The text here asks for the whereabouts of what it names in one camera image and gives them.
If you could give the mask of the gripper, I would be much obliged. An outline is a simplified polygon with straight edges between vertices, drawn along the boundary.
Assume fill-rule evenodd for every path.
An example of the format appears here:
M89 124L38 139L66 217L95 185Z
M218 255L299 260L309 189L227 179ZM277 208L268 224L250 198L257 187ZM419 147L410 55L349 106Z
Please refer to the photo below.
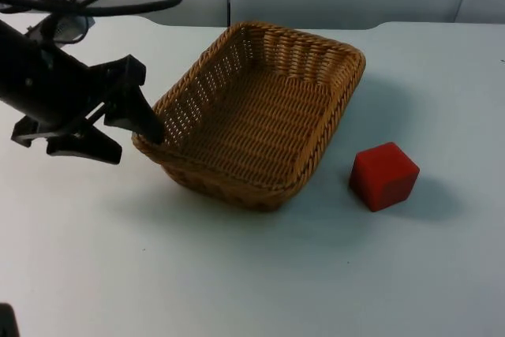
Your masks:
M24 117L11 138L25 147L47 139L47 154L72 156L117 165L122 146L99 130L89 130L104 105L104 124L126 129L153 144L164 139L164 127L140 86L146 67L128 55L86 66L58 49L13 48L10 51L10 105Z

